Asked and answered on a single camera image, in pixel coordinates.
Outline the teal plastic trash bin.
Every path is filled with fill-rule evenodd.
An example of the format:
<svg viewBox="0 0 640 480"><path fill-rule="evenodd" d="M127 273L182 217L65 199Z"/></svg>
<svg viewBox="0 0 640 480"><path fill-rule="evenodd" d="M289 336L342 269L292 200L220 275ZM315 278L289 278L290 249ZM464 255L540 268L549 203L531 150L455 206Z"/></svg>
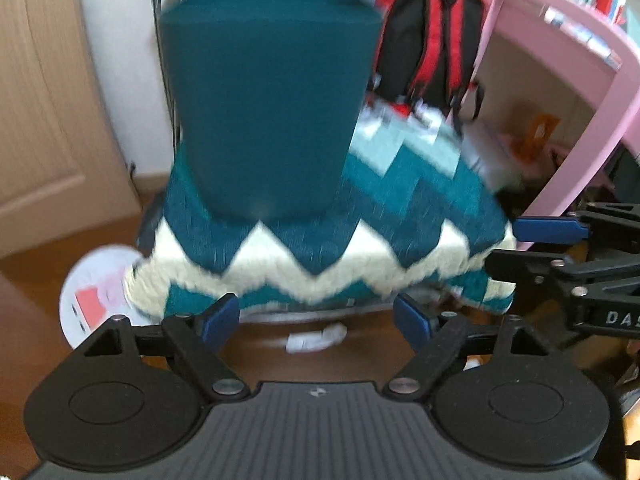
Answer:
<svg viewBox="0 0 640 480"><path fill-rule="evenodd" d="M181 153L209 211L282 220L329 207L381 25L361 0L183 0L162 13Z"/></svg>

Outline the pink desk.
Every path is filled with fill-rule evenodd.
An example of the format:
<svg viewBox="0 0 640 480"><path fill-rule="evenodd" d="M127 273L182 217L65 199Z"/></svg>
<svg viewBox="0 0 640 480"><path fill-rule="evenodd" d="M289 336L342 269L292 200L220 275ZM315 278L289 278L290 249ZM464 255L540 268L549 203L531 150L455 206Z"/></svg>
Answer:
<svg viewBox="0 0 640 480"><path fill-rule="evenodd" d="M604 14L572 0L485 0L488 14L475 75L487 103L506 110L528 96L546 112L568 109L570 90L592 110L562 164L525 209L559 217L604 168L616 148L639 155L639 48Z"/></svg>

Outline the orange cardboard box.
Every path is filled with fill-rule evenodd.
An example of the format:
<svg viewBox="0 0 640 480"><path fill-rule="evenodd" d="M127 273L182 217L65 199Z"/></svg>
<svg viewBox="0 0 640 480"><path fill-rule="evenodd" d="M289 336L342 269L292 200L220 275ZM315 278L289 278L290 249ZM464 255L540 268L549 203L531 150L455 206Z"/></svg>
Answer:
<svg viewBox="0 0 640 480"><path fill-rule="evenodd" d="M513 142L514 156L526 164L536 162L560 122L561 118L553 114L537 114L530 123L526 135Z"/></svg>

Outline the crumpled white tissue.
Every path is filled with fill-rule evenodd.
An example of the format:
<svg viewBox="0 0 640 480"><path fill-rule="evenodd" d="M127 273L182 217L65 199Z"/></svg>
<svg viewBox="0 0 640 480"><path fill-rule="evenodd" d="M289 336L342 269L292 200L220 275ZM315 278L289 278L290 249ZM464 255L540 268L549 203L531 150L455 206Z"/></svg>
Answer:
<svg viewBox="0 0 640 480"><path fill-rule="evenodd" d="M341 344L348 334L342 323L334 323L315 332L289 334L285 344L288 354L320 352Z"/></svg>

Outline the teal white zigzag blanket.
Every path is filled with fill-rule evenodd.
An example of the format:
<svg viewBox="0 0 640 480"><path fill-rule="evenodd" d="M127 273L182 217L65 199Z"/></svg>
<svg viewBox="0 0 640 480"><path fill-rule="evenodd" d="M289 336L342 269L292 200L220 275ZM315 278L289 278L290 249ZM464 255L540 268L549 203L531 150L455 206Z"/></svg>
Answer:
<svg viewBox="0 0 640 480"><path fill-rule="evenodd" d="M217 217L178 153L153 247L126 271L124 293L162 318L198 313L228 292L248 312L316 312L432 285L503 313L514 288L492 280L484 261L514 246L442 113L424 106L406 117L378 102L361 111L334 199L315 217Z"/></svg>

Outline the white round cartoon stool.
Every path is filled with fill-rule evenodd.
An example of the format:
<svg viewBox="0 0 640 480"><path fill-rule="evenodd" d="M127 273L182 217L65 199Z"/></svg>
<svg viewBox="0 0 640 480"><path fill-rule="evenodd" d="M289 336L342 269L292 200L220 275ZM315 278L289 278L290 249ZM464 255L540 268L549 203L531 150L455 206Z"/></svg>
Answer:
<svg viewBox="0 0 640 480"><path fill-rule="evenodd" d="M152 323L125 297L125 272L141 258L133 247L106 245L88 252L72 267L62 286L58 316L73 349L113 315L125 315L133 326Z"/></svg>

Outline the wooden door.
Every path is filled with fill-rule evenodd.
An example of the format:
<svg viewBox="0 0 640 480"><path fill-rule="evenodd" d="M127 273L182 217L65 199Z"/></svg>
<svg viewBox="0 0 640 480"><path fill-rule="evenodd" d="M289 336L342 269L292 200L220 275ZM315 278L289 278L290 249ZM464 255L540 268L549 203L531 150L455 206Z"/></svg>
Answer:
<svg viewBox="0 0 640 480"><path fill-rule="evenodd" d="M2 256L139 210L80 0L1 0Z"/></svg>

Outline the red black backpack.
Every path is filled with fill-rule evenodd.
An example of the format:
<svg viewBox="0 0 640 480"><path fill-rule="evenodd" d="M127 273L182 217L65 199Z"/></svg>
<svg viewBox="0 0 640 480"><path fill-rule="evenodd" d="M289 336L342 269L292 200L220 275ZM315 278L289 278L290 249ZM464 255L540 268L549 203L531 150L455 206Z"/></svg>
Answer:
<svg viewBox="0 0 640 480"><path fill-rule="evenodd" d="M405 114L437 108L462 133L462 102L485 90L473 77L487 14L484 0L375 0L383 13L369 90Z"/></svg>

